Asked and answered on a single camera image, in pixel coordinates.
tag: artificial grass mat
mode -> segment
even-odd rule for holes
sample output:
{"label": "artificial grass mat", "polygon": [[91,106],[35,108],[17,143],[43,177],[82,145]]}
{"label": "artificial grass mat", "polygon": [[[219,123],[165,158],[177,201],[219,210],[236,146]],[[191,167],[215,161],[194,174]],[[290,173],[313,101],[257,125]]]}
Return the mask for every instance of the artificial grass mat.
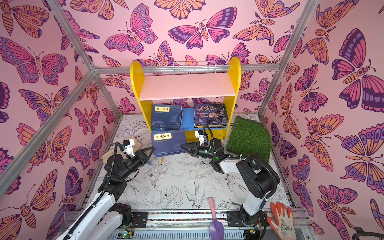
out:
{"label": "artificial grass mat", "polygon": [[257,152],[268,163],[271,151],[269,133],[261,123],[237,116],[226,150],[244,156]]}

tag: book cover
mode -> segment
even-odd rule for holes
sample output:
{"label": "book cover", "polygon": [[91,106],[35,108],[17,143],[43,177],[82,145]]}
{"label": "book cover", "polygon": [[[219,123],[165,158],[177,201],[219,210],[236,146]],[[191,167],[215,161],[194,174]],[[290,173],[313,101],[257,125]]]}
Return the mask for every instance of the book cover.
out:
{"label": "book cover", "polygon": [[195,126],[228,124],[227,109],[224,104],[194,104]]}
{"label": "book cover", "polygon": [[154,104],[152,106],[151,125],[160,123],[180,125],[181,106]]}
{"label": "book cover", "polygon": [[184,153],[185,150],[180,147],[187,143],[184,129],[154,131],[151,133],[152,146],[155,147],[153,157],[163,157],[178,153]]}

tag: orange and white glove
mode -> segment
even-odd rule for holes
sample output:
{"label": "orange and white glove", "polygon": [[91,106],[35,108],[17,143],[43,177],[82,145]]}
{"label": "orange and white glove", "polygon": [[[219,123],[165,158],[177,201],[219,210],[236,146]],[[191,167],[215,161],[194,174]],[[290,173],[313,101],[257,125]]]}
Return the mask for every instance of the orange and white glove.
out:
{"label": "orange and white glove", "polygon": [[271,203],[272,213],[275,216],[276,223],[270,217],[267,221],[274,232],[281,240],[296,240],[295,227],[293,226],[293,212],[290,208],[277,202]]}

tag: bookshelf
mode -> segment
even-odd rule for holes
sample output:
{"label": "bookshelf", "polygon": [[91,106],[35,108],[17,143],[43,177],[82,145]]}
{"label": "bookshelf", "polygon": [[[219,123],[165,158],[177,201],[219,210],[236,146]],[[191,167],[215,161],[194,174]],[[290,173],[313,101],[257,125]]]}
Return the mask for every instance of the bookshelf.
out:
{"label": "bookshelf", "polygon": [[[151,132],[152,100],[224,96],[223,103],[230,121],[227,128],[213,129],[212,132],[215,138],[226,139],[235,110],[240,80],[241,66],[237,57],[231,59],[227,73],[145,76],[138,61],[133,61],[131,64],[132,90]],[[197,140],[194,131],[185,131],[188,142]]]}

